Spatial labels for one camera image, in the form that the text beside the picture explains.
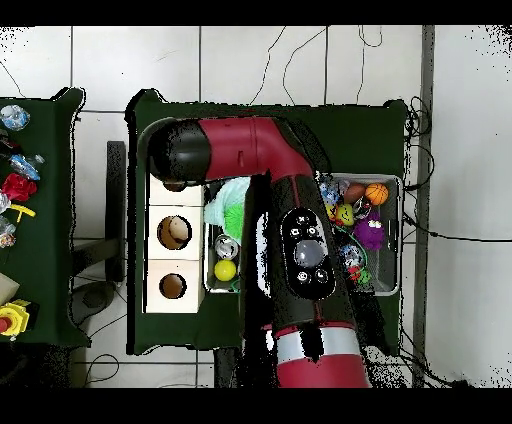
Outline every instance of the yellow toy piece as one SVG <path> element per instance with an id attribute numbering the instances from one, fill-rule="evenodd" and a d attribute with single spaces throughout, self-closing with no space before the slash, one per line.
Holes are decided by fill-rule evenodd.
<path id="1" fill-rule="evenodd" d="M 19 223 L 21 221 L 21 216 L 26 213 L 28 216 L 31 216 L 32 218 L 34 216 L 36 216 L 36 213 L 32 210 L 32 209 L 29 209 L 25 206 L 21 206 L 21 205 L 13 205 L 11 203 L 11 205 L 9 206 L 10 209 L 14 209 L 15 211 L 18 211 L 19 214 L 18 214 L 18 219 L 16 220 L 16 223 Z"/>
<path id="2" fill-rule="evenodd" d="M 325 203 L 325 210 L 327 211 L 329 221 L 334 221 L 336 219 L 336 205 L 333 206 Z"/>
<path id="3" fill-rule="evenodd" d="M 220 281 L 229 281 L 236 274 L 236 266 L 233 261 L 222 259 L 215 264 L 215 277 Z"/>
<path id="4" fill-rule="evenodd" d="M 10 326 L 3 333 L 3 336 L 17 336 L 23 333 L 27 329 L 29 313 L 26 311 L 26 307 L 30 305 L 30 302 L 24 300 L 16 300 L 15 302 L 6 303 L 0 307 L 0 319 L 7 318 L 10 321 Z"/>
<path id="5" fill-rule="evenodd" d="M 340 227 L 351 227 L 354 225 L 354 213 L 352 205 L 344 204 L 339 205 L 336 210 L 336 225 Z"/>

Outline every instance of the yellow ball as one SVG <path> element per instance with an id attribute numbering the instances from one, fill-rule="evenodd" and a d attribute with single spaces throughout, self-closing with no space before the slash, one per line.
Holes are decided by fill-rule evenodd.
<path id="1" fill-rule="evenodd" d="M 222 259 L 215 264 L 215 277 L 220 281 L 229 281 L 236 274 L 236 266 L 233 261 Z"/>

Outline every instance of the white wooden cube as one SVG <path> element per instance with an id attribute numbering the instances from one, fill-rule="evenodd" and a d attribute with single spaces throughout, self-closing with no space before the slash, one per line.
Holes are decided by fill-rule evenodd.
<path id="1" fill-rule="evenodd" d="M 195 314 L 204 298 L 202 261 L 149 260 L 146 278 L 145 313 Z M 185 280 L 185 292 L 178 299 L 166 298 L 160 289 L 162 279 L 178 274 Z"/>
<path id="2" fill-rule="evenodd" d="M 169 216 L 184 218 L 192 228 L 192 237 L 182 249 L 171 250 L 158 240 L 158 226 Z M 185 259 L 198 261 L 203 250 L 203 208 L 199 206 L 149 206 L 148 260 Z"/>
<path id="3" fill-rule="evenodd" d="M 203 186 L 187 187 L 183 191 L 167 190 L 153 175 L 149 176 L 149 204 L 161 206 L 203 206 Z"/>

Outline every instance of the white container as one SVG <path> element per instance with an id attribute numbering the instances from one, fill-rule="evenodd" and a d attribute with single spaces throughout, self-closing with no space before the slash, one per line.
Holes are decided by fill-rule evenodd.
<path id="1" fill-rule="evenodd" d="M 9 302 L 19 287 L 20 285 L 16 281 L 11 280 L 4 274 L 0 274 L 0 306 Z"/>

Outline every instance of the black button panel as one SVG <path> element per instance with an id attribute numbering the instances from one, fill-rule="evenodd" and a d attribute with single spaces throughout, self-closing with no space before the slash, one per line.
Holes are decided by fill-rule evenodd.
<path id="1" fill-rule="evenodd" d="M 312 300 L 329 296 L 335 280 L 318 217 L 306 208 L 293 209 L 283 218 L 280 235 L 286 278 L 292 291 Z"/>

